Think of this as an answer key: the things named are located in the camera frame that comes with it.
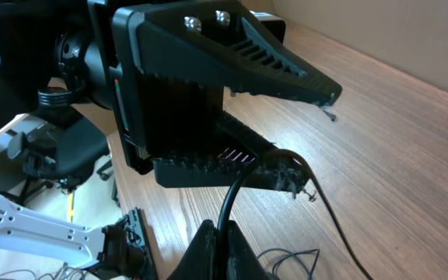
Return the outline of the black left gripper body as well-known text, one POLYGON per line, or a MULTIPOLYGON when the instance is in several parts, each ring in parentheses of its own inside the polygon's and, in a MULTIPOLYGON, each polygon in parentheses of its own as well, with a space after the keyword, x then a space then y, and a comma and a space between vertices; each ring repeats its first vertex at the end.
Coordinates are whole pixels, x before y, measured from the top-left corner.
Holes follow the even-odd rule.
POLYGON ((144 73, 138 5, 90 1, 88 9, 127 165, 144 175, 175 149, 201 152, 222 113, 222 89, 144 73))

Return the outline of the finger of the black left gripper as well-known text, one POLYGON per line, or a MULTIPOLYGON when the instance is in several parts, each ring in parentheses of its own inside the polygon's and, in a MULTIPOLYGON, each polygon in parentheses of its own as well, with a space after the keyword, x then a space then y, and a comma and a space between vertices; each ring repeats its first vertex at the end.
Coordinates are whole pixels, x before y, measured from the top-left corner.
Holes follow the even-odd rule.
POLYGON ((137 27, 146 74, 238 93, 332 105, 342 87, 288 50, 238 1, 144 4, 137 27))
MULTIPOLYGON (((213 129, 191 149, 176 149, 155 157, 156 182, 167 188, 230 186, 239 172, 276 146, 231 114, 223 111, 213 129)), ((302 166, 286 156, 262 163, 244 187, 298 194, 309 180, 302 166)))

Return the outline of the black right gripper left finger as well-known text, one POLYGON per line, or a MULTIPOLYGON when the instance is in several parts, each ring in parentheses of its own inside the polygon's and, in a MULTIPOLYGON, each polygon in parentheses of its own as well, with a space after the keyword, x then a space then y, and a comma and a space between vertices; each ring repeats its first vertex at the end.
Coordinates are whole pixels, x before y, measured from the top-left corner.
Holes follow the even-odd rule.
POLYGON ((202 222, 186 252, 167 280, 212 279, 215 227, 212 220, 202 222))

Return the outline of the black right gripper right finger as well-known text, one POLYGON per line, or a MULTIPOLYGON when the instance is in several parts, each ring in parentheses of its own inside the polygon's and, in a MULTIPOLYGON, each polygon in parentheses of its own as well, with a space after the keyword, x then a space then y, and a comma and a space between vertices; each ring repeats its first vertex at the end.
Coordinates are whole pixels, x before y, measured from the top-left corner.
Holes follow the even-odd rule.
POLYGON ((236 222, 228 226, 227 280, 270 280, 236 222))

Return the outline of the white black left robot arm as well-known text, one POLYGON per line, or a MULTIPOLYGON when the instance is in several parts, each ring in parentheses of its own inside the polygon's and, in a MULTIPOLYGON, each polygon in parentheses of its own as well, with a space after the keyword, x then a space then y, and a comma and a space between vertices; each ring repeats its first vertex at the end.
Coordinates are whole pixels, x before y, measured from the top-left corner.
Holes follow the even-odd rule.
POLYGON ((298 194, 314 175, 225 112, 224 92, 323 107, 342 91, 284 32, 238 1, 0 1, 0 128, 24 113, 79 128, 76 105, 111 110, 133 170, 168 188, 230 188, 172 278, 266 279, 229 217, 237 192, 298 194))

